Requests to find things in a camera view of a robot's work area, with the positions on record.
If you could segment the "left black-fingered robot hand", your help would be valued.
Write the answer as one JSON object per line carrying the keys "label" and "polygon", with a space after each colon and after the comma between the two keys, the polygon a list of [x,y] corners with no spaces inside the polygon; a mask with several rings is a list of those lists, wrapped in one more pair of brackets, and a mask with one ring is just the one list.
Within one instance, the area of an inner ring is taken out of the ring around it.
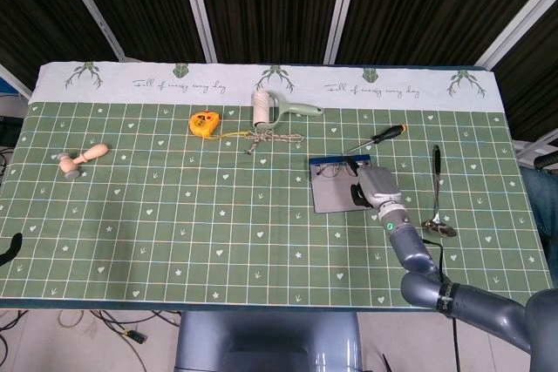
{"label": "left black-fingered robot hand", "polygon": [[0,255],[0,266],[3,266],[11,261],[13,261],[18,253],[20,252],[23,244],[23,235],[21,233],[16,233],[12,236],[10,240],[9,248]]}

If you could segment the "right black-fingered silver robot hand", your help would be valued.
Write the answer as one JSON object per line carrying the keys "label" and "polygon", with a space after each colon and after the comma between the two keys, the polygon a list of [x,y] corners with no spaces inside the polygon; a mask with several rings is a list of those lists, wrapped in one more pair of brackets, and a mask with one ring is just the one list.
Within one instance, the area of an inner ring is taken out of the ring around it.
{"label": "right black-fingered silver robot hand", "polygon": [[349,156],[344,161],[357,177],[357,183],[350,185],[350,196],[356,206],[380,210],[384,205],[401,203],[401,192],[387,169],[359,165]]}

